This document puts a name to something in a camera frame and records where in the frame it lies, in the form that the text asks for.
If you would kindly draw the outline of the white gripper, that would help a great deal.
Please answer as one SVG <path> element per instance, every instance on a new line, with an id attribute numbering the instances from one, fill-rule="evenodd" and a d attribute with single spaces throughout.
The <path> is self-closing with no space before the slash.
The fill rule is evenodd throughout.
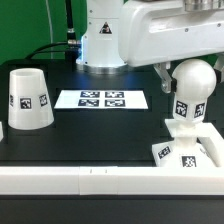
<path id="1" fill-rule="evenodd" d="M 133 67 L 154 64 L 162 91 L 170 93 L 169 61 L 224 52 L 224 0 L 128 0 L 119 17 L 118 49 Z M 214 70 L 224 82 L 224 53 Z"/>

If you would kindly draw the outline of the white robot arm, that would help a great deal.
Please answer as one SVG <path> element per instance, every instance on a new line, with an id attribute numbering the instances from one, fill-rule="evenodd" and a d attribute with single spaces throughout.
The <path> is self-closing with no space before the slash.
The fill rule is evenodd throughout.
<path id="1" fill-rule="evenodd" d="M 79 68 L 114 74 L 152 65 L 164 92 L 176 60 L 224 53 L 224 0 L 86 0 Z"/>

